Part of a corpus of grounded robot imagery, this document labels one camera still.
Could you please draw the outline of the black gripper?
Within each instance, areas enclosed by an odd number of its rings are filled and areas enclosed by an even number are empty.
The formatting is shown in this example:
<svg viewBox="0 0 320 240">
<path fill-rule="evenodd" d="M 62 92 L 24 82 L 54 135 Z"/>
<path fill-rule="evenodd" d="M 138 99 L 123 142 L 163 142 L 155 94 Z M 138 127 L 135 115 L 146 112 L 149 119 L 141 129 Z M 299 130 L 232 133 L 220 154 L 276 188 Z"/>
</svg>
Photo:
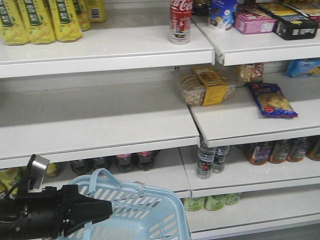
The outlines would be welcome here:
<svg viewBox="0 0 320 240">
<path fill-rule="evenodd" d="M 13 239 L 56 239 L 68 237 L 85 224 L 99 223 L 113 214 L 108 200 L 79 194 L 77 185 L 64 185 L 60 190 L 46 187 L 43 192 L 14 200 L 16 219 L 12 224 Z"/>
</svg>

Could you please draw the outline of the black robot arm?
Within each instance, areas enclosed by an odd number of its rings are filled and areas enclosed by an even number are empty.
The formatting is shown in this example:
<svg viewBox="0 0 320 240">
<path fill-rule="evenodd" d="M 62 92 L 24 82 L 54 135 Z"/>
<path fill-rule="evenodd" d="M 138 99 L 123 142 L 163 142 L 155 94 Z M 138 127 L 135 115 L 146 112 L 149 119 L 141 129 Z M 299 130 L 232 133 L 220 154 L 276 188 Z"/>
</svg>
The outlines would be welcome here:
<svg viewBox="0 0 320 240">
<path fill-rule="evenodd" d="M 79 193 L 77 185 L 18 195 L 0 201 L 2 240 L 68 237 L 87 223 L 99 223 L 113 214 L 112 203 Z"/>
</svg>

